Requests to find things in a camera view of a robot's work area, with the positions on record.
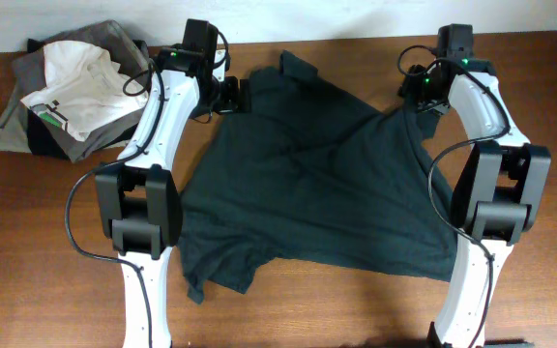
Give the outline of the dark green t-shirt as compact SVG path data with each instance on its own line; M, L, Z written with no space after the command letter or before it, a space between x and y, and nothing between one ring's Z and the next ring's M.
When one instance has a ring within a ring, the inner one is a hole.
M276 258L450 279L452 191L423 145L435 113L383 113L287 51L249 88L250 111L221 121L182 193L191 300L207 281L245 293Z

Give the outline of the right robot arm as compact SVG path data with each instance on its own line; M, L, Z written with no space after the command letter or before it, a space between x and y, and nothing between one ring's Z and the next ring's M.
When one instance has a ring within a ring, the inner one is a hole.
M457 235L448 295L430 324L428 347L485 347L484 324L497 279L536 221L551 164L547 148L534 145L505 106L491 62L474 55L473 27L438 30L426 67L404 72L399 95L418 112L454 109L471 153L460 174L451 209L441 220Z

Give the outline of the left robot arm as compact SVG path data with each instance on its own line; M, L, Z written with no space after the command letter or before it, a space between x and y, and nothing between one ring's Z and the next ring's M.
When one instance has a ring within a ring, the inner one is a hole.
M117 253L125 287L124 346L169 347L166 277L183 225L173 161L187 121L202 115L247 112L246 80L227 75L223 35L190 19L182 41L150 64L148 101L118 159L95 175L103 233Z

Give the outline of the white folded shirt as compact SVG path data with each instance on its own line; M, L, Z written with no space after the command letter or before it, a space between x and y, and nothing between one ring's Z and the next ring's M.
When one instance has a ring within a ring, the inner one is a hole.
M21 102L37 116L85 141L92 131L115 122L148 101L148 94L123 93L130 78L119 73L110 53L79 41L59 41L44 47L45 87Z

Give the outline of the light grey folded garment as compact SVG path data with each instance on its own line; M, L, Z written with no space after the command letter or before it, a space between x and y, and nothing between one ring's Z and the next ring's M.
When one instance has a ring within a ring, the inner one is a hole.
M17 83L6 108L0 116L0 151L32 154L28 147L28 137L26 134L28 109L20 101L22 97L21 86ZM76 141L64 130L48 125L44 120L43 122L50 134L62 146L70 161L77 162L86 159L93 152L98 151L100 145L104 145L117 137L128 127L136 126L141 114L142 109L115 121L112 125L106 125L94 130L86 141ZM124 146L126 142L119 142L115 146Z

